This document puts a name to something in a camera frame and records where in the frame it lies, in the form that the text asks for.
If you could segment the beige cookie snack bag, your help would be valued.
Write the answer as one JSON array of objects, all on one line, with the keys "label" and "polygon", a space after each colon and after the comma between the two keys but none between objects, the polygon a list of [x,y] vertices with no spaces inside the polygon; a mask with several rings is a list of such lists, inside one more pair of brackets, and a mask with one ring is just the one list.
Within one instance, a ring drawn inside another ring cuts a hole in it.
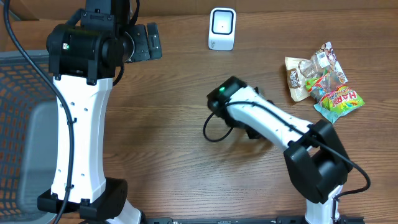
[{"label": "beige cookie snack bag", "polygon": [[326,86],[328,91],[331,87],[338,86],[348,81],[340,63],[336,59],[331,42],[323,44],[311,57],[311,59],[285,57],[287,70],[287,84],[292,99],[296,102],[302,101],[310,96],[306,85],[311,80],[328,74],[320,82],[321,87]]}]

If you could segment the green snack bag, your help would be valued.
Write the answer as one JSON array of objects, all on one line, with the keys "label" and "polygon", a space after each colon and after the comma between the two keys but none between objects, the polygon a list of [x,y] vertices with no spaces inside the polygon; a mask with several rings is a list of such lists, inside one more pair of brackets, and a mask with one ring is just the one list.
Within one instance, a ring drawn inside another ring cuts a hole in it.
[{"label": "green snack bag", "polygon": [[357,92],[345,83],[341,72],[324,70],[321,77],[308,79],[305,87],[319,105],[337,112],[340,117],[365,104]]}]

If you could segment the teal snack packet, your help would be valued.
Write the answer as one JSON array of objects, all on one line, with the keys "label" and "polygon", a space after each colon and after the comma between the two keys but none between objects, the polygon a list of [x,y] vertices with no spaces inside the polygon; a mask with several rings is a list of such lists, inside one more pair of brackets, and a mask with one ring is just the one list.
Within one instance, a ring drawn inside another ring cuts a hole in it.
[{"label": "teal snack packet", "polygon": [[330,111],[318,103],[313,106],[324,118],[326,118],[331,124],[334,124],[339,118],[340,114],[334,111]]}]

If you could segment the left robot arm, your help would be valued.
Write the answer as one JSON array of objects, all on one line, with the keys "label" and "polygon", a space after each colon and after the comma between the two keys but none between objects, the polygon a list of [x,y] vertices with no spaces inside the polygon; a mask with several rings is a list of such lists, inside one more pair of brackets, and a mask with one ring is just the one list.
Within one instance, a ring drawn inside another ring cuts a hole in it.
[{"label": "left robot arm", "polygon": [[87,1],[47,37],[49,72],[57,91],[57,165],[38,209],[85,223],[144,223],[127,200],[127,182],[103,168],[106,107],[126,63],[162,56],[157,25],[137,24],[129,1]]}]

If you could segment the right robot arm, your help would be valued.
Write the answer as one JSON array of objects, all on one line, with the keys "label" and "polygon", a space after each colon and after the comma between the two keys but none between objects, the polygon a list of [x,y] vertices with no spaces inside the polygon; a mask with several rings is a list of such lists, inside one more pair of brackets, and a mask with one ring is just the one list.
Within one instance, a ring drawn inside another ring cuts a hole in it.
[{"label": "right robot arm", "polygon": [[340,223],[338,201],[353,166],[333,125],[286,113],[236,77],[208,96],[208,107],[251,139],[265,138],[284,155],[290,181],[306,199],[305,223]]}]

